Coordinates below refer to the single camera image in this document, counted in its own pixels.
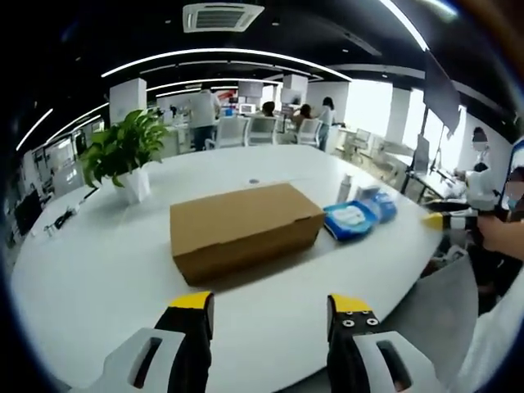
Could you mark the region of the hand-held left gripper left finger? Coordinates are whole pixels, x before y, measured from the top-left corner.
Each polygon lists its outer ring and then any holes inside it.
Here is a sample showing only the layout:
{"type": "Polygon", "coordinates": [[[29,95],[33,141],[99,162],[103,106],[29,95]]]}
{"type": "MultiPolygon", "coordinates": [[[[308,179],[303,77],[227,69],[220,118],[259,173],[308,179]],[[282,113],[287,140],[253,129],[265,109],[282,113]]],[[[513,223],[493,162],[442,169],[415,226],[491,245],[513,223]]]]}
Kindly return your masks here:
{"type": "Polygon", "coordinates": [[[155,327],[141,328],[105,359],[82,392],[204,392],[212,362],[215,297],[194,292],[172,300],[155,327]]]}

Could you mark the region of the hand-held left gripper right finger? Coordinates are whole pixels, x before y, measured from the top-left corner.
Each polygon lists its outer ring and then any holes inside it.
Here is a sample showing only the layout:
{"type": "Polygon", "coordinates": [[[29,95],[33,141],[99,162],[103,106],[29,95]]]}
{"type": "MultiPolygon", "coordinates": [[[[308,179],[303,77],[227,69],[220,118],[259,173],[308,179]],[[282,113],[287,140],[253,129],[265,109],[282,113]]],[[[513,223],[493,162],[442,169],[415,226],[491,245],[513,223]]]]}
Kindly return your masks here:
{"type": "Polygon", "coordinates": [[[327,296],[327,374],[332,392],[443,392],[433,363],[381,322],[363,300],[327,296]]]}

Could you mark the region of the person's right hand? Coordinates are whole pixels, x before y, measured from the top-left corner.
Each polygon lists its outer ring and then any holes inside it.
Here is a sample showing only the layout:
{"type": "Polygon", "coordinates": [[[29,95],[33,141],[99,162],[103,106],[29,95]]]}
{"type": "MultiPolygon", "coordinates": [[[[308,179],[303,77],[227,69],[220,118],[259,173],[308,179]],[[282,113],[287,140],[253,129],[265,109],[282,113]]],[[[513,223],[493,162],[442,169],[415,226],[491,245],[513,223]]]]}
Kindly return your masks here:
{"type": "Polygon", "coordinates": [[[523,261],[523,222],[505,223],[485,215],[477,219],[477,227],[485,249],[523,261]]]}

